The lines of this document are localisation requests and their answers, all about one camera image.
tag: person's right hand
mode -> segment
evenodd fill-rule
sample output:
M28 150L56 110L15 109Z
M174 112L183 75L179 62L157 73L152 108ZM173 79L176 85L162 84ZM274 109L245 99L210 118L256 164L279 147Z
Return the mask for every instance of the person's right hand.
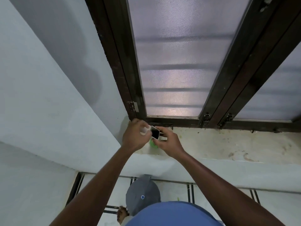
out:
M153 142L155 145L165 151L167 155L175 159L185 152L176 133L173 133L165 127L156 126L156 128L164 133L163 136L167 137L167 141L153 139Z

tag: stain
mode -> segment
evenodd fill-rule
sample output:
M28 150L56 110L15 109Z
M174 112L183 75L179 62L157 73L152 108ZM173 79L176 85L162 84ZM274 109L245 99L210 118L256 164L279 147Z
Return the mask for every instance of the stain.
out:
M247 158L247 155L248 155L248 153L245 153L245 154L243 155L243 158L244 158L246 161L248 161L248 162L254 162L254 160Z

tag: bare foot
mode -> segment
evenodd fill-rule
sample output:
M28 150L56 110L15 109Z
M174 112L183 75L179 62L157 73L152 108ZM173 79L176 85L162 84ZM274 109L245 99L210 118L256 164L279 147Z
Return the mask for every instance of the bare foot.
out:
M121 225L123 220L128 216L128 212L126 208L123 206L119 206L119 210L117 211L117 222Z

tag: window pane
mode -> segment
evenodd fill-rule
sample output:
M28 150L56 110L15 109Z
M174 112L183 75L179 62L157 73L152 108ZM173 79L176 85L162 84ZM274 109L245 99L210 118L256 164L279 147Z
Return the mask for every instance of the window pane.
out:
M235 118L290 121L301 114L301 43Z
M148 115L197 117L249 0L128 0Z

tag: floor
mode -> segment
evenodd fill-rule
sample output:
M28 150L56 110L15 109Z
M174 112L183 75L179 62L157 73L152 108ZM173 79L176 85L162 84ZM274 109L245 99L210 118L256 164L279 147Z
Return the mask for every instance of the floor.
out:
M80 190L93 178L94 175L86 174L82 180ZM135 178L119 177L108 201L107 208L103 213L98 226L119 226L116 220L116 208L126 206L126 191ZM186 183L174 183L167 181L155 181L159 187L161 201L187 201L195 203L208 212L217 220L221 220L210 203L202 194L198 186ZM300 225L301 194L271 192L262 190L240 189L250 198L260 203L268 211L274 214L285 225Z

